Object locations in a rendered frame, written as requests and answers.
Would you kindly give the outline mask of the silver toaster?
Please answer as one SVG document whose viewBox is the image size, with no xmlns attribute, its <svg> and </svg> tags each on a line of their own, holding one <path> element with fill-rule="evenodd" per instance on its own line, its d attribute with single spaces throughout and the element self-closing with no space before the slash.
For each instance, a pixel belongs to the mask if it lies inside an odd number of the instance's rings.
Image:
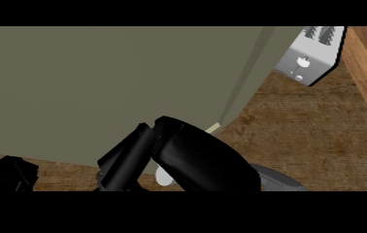
<svg viewBox="0 0 367 233">
<path fill-rule="evenodd" d="M 305 26 L 274 69 L 312 86 L 339 66 L 344 33 L 344 26 Z"/>
</svg>

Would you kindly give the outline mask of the brown wooden cabinet edge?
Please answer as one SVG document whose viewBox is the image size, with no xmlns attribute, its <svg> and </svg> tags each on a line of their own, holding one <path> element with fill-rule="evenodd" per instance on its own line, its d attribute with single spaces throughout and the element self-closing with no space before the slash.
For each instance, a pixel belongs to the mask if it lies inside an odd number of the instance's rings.
<svg viewBox="0 0 367 233">
<path fill-rule="evenodd" d="M 340 57 L 367 102 L 367 26 L 347 27 Z"/>
</svg>

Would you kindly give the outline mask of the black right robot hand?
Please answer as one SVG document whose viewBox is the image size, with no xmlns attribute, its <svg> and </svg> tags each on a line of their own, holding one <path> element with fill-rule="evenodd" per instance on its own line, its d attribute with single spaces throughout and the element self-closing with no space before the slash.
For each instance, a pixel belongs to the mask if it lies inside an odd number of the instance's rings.
<svg viewBox="0 0 367 233">
<path fill-rule="evenodd" d="M 142 192 L 138 177 L 154 162 L 187 192 L 257 192 L 259 174 L 237 151 L 196 126 L 169 116 L 140 123 L 97 160 L 100 191 Z"/>
</svg>

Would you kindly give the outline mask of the large grey-green cabinet door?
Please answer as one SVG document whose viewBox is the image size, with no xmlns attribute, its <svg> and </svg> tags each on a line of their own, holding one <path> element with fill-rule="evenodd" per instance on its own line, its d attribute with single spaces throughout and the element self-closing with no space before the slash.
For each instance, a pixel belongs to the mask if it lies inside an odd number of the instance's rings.
<svg viewBox="0 0 367 233">
<path fill-rule="evenodd" d="M 91 166 L 140 123 L 227 126 L 297 27 L 0 27 L 0 155 Z"/>
</svg>

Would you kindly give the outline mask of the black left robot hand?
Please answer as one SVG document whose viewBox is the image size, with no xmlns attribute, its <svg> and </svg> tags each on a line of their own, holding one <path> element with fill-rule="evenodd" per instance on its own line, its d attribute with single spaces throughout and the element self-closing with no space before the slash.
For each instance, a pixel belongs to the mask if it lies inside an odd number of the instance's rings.
<svg viewBox="0 0 367 233">
<path fill-rule="evenodd" d="M 0 159 L 0 192 L 30 192 L 38 179 L 36 172 L 35 164 L 5 155 Z"/>
</svg>

